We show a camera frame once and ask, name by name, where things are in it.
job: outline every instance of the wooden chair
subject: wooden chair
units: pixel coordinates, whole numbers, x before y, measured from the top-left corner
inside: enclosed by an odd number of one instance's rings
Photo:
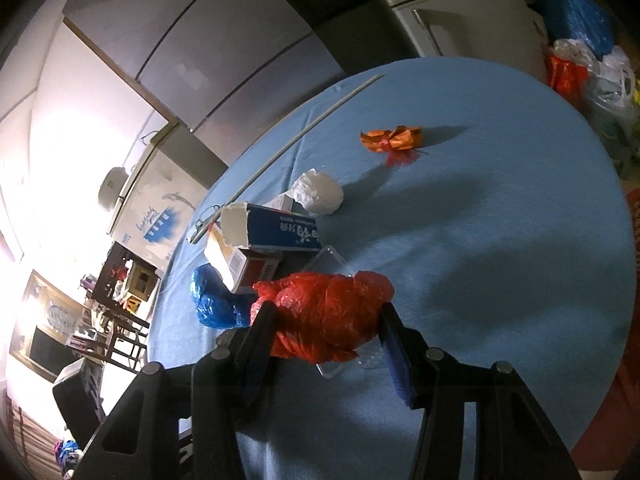
[[[141,329],[134,327],[128,320],[114,317],[111,320],[111,329],[106,341],[101,341],[100,338],[94,340],[79,334],[72,334],[66,342],[66,346],[87,357],[110,363],[129,372],[138,373],[137,368],[142,368],[140,365],[141,354],[143,351],[146,352],[146,344],[142,342],[142,338],[146,342],[146,334]],[[118,341],[130,344],[131,350],[127,353],[116,348]],[[126,363],[114,359],[116,356],[125,357]]]

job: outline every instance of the refrigerator door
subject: refrigerator door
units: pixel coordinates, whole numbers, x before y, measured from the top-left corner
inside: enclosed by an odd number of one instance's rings
[[[157,149],[140,164],[110,235],[164,271],[207,189]]]

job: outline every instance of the blue bag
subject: blue bag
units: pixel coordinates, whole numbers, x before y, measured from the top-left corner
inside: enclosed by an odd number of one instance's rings
[[[536,0],[552,40],[583,40],[602,60],[616,44],[611,16],[594,0]]]
[[[191,274],[191,297],[198,320],[210,328],[240,328],[250,325],[253,296],[229,292],[217,270],[210,264]]]

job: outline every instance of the light blue tablecloth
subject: light blue tablecloth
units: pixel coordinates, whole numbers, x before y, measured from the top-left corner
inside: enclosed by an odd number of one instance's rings
[[[386,274],[405,325],[429,345],[468,364],[513,363],[571,447],[622,355],[634,250],[626,203],[598,139],[530,76],[440,58],[348,78],[256,142],[196,218],[379,72],[386,75],[296,143],[241,200],[266,202],[310,168],[329,173],[344,187],[344,204],[319,219],[323,243],[353,269]],[[416,163],[388,170],[358,134],[398,124],[422,126],[428,145]],[[217,335],[199,325],[189,295],[191,271],[206,261],[204,242],[181,242],[162,281],[149,357],[165,367],[195,362]],[[289,360],[239,442],[249,478],[399,479],[408,474],[421,418],[396,397],[386,369],[354,366],[326,380]]]

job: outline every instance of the picture frame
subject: picture frame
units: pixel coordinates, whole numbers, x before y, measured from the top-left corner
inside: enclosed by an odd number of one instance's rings
[[[27,281],[16,313],[9,354],[47,381],[78,359],[66,346],[82,316],[82,306],[35,270]]]

